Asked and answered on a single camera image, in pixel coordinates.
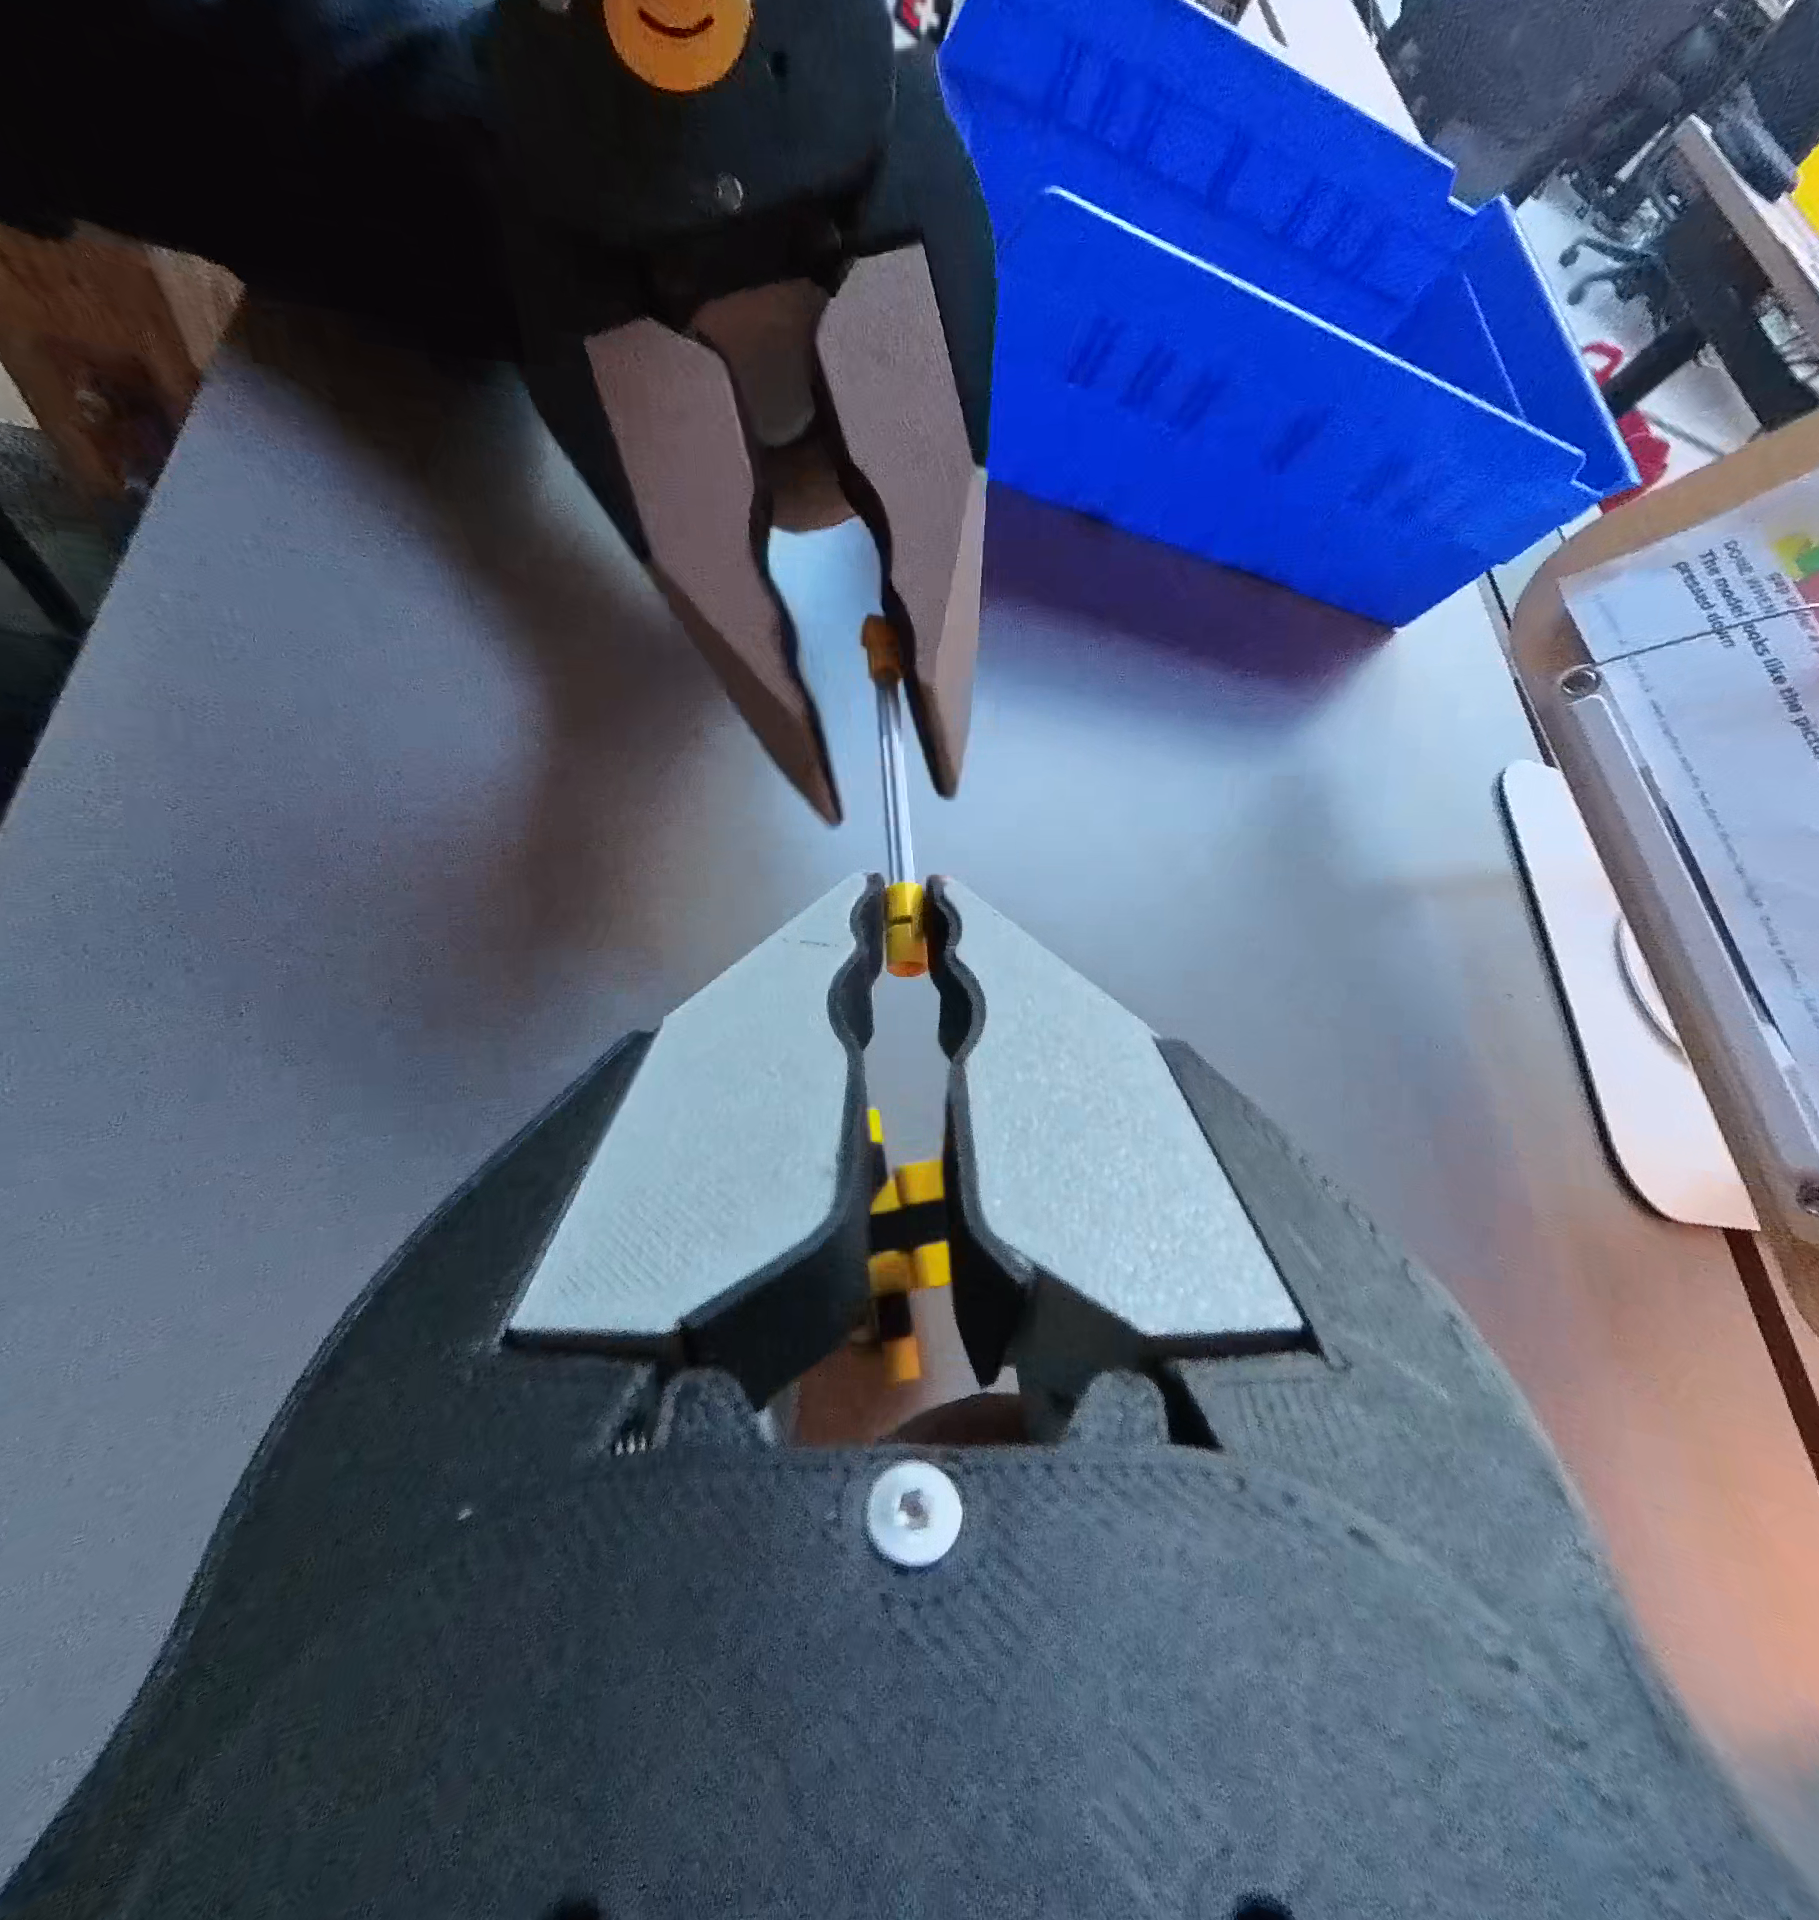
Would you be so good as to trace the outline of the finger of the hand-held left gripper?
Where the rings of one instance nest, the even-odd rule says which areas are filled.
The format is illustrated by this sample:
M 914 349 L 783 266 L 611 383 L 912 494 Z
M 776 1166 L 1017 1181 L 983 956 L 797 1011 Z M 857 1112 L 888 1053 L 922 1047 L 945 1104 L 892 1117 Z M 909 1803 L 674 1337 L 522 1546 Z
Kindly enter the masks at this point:
M 724 354 L 635 318 L 588 337 L 641 564 L 737 712 L 829 826 L 846 819 L 797 630 L 769 572 L 771 493 Z
M 818 380 L 839 480 L 875 536 L 922 759 L 936 793 L 953 796 L 974 711 L 987 467 L 924 247 L 850 266 L 818 323 Z

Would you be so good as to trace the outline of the yellow lego model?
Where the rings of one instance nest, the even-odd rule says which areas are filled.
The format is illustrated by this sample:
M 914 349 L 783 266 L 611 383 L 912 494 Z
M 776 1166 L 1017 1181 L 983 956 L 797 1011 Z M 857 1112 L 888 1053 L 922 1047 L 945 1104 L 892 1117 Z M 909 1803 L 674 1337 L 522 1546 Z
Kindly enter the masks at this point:
M 870 1321 L 866 1340 L 888 1385 L 922 1378 L 914 1297 L 952 1283 L 949 1212 L 943 1160 L 892 1164 L 886 1133 L 868 1112 L 875 1198 L 870 1212 Z

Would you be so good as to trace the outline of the instruction sign stand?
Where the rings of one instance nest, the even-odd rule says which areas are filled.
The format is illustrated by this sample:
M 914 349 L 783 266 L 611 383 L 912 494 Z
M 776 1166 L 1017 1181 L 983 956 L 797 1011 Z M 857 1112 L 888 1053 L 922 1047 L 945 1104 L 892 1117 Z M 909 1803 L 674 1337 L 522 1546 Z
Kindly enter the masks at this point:
M 1585 524 L 1509 656 L 1819 1337 L 1819 414 Z

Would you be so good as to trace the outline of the black office chair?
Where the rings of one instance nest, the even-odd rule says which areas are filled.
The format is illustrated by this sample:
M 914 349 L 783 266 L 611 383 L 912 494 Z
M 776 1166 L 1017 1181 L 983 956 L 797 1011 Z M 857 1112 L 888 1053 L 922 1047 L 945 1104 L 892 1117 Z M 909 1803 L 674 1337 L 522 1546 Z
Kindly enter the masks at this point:
M 1404 3 L 1377 52 L 1454 197 L 1522 204 L 1569 165 L 1616 172 L 1766 24 L 1753 5 Z

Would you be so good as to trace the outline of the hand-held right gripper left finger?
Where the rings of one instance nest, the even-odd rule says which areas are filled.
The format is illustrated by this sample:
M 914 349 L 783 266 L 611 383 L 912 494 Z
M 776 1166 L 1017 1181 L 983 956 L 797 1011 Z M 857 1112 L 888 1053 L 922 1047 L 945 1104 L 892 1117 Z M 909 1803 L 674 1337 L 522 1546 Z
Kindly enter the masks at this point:
M 879 877 L 835 882 L 646 1038 L 507 1318 L 768 1406 L 870 1297 Z

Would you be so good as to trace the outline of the wooden table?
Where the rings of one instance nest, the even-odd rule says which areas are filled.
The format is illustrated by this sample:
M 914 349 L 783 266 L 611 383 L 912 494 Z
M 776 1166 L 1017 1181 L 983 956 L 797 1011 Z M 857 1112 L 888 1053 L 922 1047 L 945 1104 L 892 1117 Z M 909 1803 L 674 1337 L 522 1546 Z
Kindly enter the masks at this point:
M 1801 362 L 1762 325 L 1775 307 L 1819 370 L 1819 240 L 1788 197 L 1766 199 L 1701 119 L 1671 144 L 1686 182 L 1667 229 L 1667 274 L 1762 433 L 1819 407 Z

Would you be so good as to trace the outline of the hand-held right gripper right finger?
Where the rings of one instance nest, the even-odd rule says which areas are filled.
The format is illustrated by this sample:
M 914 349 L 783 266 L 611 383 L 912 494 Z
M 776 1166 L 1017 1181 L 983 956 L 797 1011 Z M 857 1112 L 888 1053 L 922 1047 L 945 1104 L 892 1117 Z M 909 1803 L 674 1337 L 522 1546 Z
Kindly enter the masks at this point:
M 1166 1401 L 1179 1361 L 1317 1354 L 1161 1038 L 952 877 L 926 926 L 953 1314 L 1030 1438 L 1062 1438 L 1103 1376 Z

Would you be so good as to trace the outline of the light grey lego axle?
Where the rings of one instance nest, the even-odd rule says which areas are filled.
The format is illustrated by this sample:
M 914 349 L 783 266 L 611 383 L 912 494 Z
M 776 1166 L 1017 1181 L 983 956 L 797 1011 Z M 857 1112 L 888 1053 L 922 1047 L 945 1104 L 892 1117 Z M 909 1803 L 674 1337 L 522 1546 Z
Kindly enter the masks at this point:
M 908 725 L 900 676 L 875 677 L 883 783 L 884 877 L 900 887 L 921 878 L 914 847 Z

